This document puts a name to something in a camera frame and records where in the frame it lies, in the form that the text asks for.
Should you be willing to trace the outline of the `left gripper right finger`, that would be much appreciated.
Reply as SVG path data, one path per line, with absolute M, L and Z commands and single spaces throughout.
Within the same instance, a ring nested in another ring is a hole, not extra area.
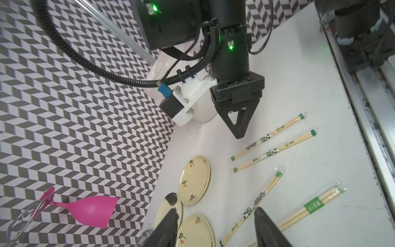
M 292 247 L 284 234 L 261 207 L 255 209 L 254 224 L 258 247 Z

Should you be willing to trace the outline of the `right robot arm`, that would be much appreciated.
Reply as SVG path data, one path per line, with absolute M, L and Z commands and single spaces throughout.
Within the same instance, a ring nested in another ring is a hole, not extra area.
M 383 21 L 380 1 L 316 1 L 330 21 L 350 72 L 380 67 L 395 54 L 395 3 L 388 1 Z M 75 51 L 59 34 L 46 1 L 33 1 L 37 21 L 52 42 L 74 62 L 94 74 L 126 86 L 157 88 L 159 107 L 178 125 L 189 122 L 193 105 L 206 93 L 235 138 L 241 139 L 262 97 L 264 77 L 251 72 L 252 35 L 246 26 L 245 1 L 136 1 L 143 35 L 150 50 L 160 49 L 176 62 L 193 66 L 166 72 L 157 80 L 135 80 L 106 71 Z

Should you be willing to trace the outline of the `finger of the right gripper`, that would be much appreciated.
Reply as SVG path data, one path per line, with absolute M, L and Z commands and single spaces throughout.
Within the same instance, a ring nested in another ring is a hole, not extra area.
M 234 137 L 236 139 L 241 139 L 245 136 L 259 102 L 260 99 L 248 100 L 236 104 L 233 104 L 230 101 L 214 101 L 214 105 L 218 114 L 228 126 Z M 229 117 L 229 112 L 231 111 L 238 113 L 236 123 L 233 123 Z

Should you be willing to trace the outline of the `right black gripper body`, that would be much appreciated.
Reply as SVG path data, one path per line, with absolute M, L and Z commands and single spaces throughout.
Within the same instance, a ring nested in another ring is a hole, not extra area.
M 236 111 L 241 105 L 259 101 L 265 88 L 265 78 L 254 72 L 240 80 L 219 82 L 210 89 L 215 109 L 220 111 Z

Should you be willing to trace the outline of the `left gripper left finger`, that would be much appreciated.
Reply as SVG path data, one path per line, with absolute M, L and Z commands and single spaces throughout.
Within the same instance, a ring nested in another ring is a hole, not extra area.
M 171 209 L 144 242 L 143 247 L 175 247 L 177 244 L 178 218 L 177 210 Z

